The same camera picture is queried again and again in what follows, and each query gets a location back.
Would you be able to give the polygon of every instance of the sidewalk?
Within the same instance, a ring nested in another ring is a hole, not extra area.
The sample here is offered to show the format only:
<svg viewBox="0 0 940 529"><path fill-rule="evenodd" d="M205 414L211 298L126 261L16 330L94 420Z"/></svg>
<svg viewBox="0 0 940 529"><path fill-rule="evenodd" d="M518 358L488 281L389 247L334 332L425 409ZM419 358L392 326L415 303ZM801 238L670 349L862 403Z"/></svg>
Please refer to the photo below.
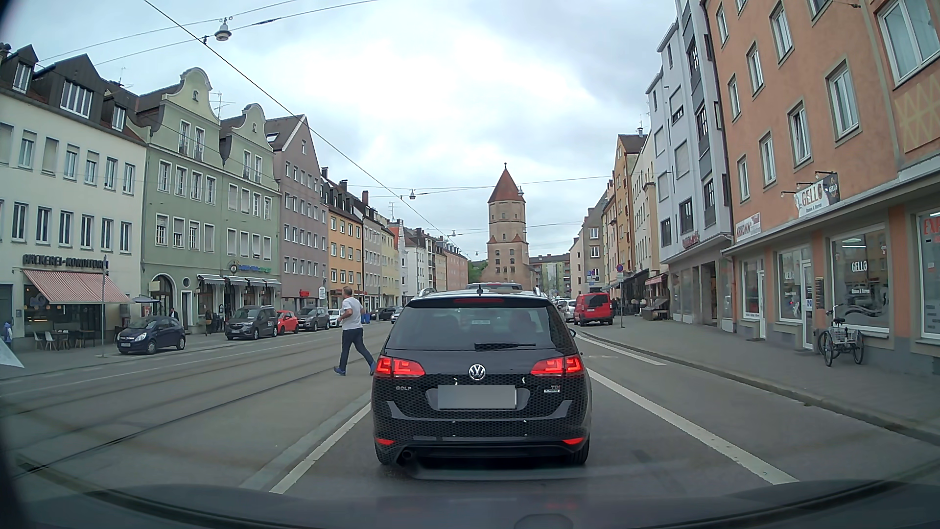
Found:
<svg viewBox="0 0 940 529"><path fill-rule="evenodd" d="M226 334L224 332L216 332L209 336L204 334L187 334L185 349L177 351L176 347L169 347L162 349L161 354L165 356L177 352L188 353L216 347L228 347L240 343L239 341L230 342L226 340ZM60 349L58 351L46 351L33 348L26 349L21 347L13 351L13 354L23 363L24 369L0 365L0 380L146 358L146 356L141 355L122 355L118 353L118 348L110 342L94 347Z"/></svg>
<svg viewBox="0 0 940 529"><path fill-rule="evenodd" d="M825 367L813 351L793 351L739 334L673 321L624 316L579 335L778 393L940 445L940 377L890 373L842 355Z"/></svg>

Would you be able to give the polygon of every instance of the rear wiper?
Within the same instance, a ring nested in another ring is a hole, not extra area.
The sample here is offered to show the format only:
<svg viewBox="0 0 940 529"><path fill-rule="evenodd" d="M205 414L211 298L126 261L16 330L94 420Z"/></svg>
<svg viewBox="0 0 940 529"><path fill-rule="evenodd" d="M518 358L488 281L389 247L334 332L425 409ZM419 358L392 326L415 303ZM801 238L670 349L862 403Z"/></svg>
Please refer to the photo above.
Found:
<svg viewBox="0 0 940 529"><path fill-rule="evenodd" d="M489 351L493 349L512 349L513 347L522 347L527 345L532 347L535 346L535 344L517 344L515 342L489 342L473 344L473 348L477 351Z"/></svg>

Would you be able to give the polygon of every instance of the red van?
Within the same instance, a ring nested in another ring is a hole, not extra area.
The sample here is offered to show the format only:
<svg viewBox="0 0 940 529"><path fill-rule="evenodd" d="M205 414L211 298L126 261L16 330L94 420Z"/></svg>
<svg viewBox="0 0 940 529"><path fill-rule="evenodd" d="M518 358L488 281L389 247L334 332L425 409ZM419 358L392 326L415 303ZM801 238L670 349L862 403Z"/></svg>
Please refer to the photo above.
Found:
<svg viewBox="0 0 940 529"><path fill-rule="evenodd" d="M614 325L614 312L610 307L610 295L606 292L579 294L574 302L574 324L583 327L592 321Z"/></svg>

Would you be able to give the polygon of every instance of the dark blue hatchback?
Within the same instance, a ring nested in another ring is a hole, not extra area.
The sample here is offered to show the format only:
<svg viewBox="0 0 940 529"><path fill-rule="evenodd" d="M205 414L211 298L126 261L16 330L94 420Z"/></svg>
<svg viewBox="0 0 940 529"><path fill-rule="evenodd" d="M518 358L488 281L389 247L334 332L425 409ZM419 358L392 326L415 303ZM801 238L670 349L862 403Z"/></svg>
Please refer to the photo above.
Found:
<svg viewBox="0 0 940 529"><path fill-rule="evenodd" d="M167 316L147 316L135 319L117 336L117 350L121 354L145 353L152 355L163 347L186 347L186 335L177 320Z"/></svg>

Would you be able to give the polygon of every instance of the sky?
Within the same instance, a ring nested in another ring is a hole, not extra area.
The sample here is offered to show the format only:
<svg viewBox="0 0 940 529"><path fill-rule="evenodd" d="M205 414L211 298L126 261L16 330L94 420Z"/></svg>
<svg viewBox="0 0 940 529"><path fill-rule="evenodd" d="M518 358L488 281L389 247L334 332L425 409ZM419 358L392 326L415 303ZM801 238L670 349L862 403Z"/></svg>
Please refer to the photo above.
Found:
<svg viewBox="0 0 940 529"><path fill-rule="evenodd" d="M187 25L199 37L235 15L232 38L210 46L381 182L314 138L330 179L367 189L382 215L394 202L407 226L456 232L482 259L492 189L434 188L495 185L505 163L525 192L530 255L566 252L604 191L617 134L649 131L645 92L672 0L376 0L234 29L350 1L150 0L181 24L215 19ZM228 102L222 119L251 103L289 114L194 40L119 58L187 39L143 0L13 0L0 23L0 40L33 44L41 65L87 53L138 94L198 66Z"/></svg>

